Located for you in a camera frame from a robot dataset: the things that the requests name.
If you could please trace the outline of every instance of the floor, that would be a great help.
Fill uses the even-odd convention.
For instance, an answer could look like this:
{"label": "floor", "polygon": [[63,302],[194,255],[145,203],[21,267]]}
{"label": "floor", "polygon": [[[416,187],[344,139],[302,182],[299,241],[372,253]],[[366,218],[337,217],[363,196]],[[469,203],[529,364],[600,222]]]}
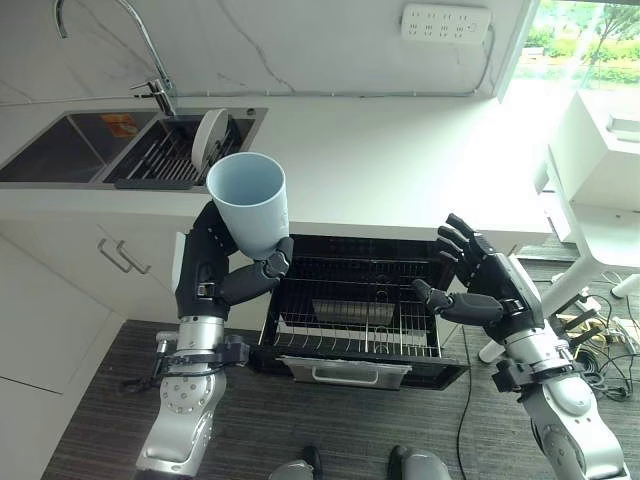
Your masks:
{"label": "floor", "polygon": [[[567,267],[560,262],[526,262],[541,290],[554,273]],[[606,295],[610,286],[596,283],[593,287]],[[640,318],[640,298],[631,301],[635,318]],[[628,318],[623,301],[614,302],[614,312]],[[137,321],[123,326],[43,479],[131,478],[157,413],[158,392],[121,396],[116,387],[121,380],[148,374],[154,335],[166,327]],[[475,357],[487,337],[479,329],[465,331],[473,378],[461,438],[467,478],[554,478],[531,436],[527,415],[516,403],[517,395],[498,393],[491,381],[495,367]],[[254,339],[255,334],[249,333],[247,340]],[[446,355],[464,360],[460,331],[447,345]],[[640,378],[640,369],[634,368]],[[277,465],[294,459],[309,443],[320,449],[327,480],[384,479],[387,455],[398,443],[432,450],[449,466],[453,479],[462,479],[456,430],[467,396],[467,374],[442,392],[294,384],[288,378],[255,374],[247,368],[228,368],[227,377],[227,391],[215,414],[216,436],[209,444],[200,479],[266,479]],[[623,446],[633,477],[640,478],[640,389],[631,401],[603,399],[599,408]]]}

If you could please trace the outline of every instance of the kitchen sink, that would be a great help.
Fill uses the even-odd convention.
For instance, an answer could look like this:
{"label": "kitchen sink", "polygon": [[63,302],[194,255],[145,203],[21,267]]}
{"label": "kitchen sink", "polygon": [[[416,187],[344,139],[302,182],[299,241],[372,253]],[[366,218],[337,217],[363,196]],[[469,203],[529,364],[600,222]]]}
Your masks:
{"label": "kitchen sink", "polygon": [[0,170],[0,182],[89,183],[156,116],[153,110],[60,117]]}
{"label": "kitchen sink", "polygon": [[204,112],[156,118],[98,181],[127,189],[185,189],[203,185],[208,168],[216,160],[248,150],[266,109],[227,109],[226,134],[216,143],[214,154],[200,171],[191,163],[191,149]]}
{"label": "kitchen sink", "polygon": [[73,112],[60,117],[0,169],[8,188],[190,189],[204,184],[219,158],[246,151],[266,108],[229,108],[227,132],[202,171],[191,163],[198,126],[208,109],[173,117],[152,110]]}

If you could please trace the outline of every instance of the light blue cup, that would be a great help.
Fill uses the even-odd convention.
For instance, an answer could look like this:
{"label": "light blue cup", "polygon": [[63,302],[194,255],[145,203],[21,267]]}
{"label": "light blue cup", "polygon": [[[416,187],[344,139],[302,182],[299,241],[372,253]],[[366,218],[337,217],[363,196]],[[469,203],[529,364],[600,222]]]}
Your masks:
{"label": "light blue cup", "polygon": [[264,260],[289,236],[285,175],[261,153],[240,152],[213,164],[207,188],[238,248]]}

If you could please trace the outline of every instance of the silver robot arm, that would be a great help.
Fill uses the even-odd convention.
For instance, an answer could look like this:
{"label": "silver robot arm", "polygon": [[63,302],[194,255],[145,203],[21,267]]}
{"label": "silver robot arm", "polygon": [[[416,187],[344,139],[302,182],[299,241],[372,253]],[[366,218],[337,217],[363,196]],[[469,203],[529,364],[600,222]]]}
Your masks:
{"label": "silver robot arm", "polygon": [[[223,369],[249,356],[240,337],[224,336],[230,307],[277,286],[292,250],[293,240],[283,238],[268,259],[229,273],[228,257],[237,246],[213,202],[187,235],[177,235],[172,283],[180,326],[177,333],[156,336],[160,411],[138,456],[136,480],[196,475],[226,389]],[[175,352],[168,355],[174,342]]]}
{"label": "silver robot arm", "polygon": [[540,298],[517,259],[508,260],[460,218],[438,230],[440,256],[468,288],[447,294],[414,281],[428,309],[447,320],[481,326],[505,347],[493,380],[521,394],[536,441],[559,480],[631,480],[620,444],[598,414],[566,341],[542,316]]}
{"label": "silver robot arm", "polygon": [[[519,401],[557,478],[631,480],[618,439],[600,418],[591,388],[574,369],[567,342],[547,325],[511,335],[504,343],[508,359],[498,368],[509,372],[503,379],[515,382],[499,387],[522,392]],[[530,368],[528,373],[513,375],[522,365]]]}

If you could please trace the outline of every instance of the white plate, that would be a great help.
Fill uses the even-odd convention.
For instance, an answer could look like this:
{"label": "white plate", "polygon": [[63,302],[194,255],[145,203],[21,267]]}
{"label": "white plate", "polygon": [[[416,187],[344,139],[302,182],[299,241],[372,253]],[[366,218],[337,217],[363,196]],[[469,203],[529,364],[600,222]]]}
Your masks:
{"label": "white plate", "polygon": [[198,172],[207,168],[208,157],[212,154],[216,142],[222,143],[224,140],[228,123],[229,112],[224,108],[209,110],[202,118],[191,148],[191,163]]}

